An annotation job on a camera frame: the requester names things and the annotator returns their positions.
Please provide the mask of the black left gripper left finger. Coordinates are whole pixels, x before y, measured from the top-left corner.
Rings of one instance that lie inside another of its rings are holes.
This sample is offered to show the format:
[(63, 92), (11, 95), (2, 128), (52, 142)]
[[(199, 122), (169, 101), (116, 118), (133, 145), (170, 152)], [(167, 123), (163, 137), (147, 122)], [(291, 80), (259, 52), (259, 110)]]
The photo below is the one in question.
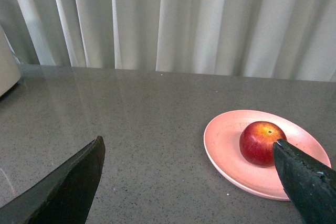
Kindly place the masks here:
[(1, 223), (85, 223), (106, 153), (98, 136), (3, 207)]

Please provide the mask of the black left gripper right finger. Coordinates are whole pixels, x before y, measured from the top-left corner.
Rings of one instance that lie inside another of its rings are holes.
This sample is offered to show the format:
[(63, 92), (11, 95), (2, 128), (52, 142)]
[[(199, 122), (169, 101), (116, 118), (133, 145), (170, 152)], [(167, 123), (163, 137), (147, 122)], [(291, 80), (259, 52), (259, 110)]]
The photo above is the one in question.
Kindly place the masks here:
[(335, 223), (335, 170), (279, 139), (273, 144), (275, 168), (303, 223)]

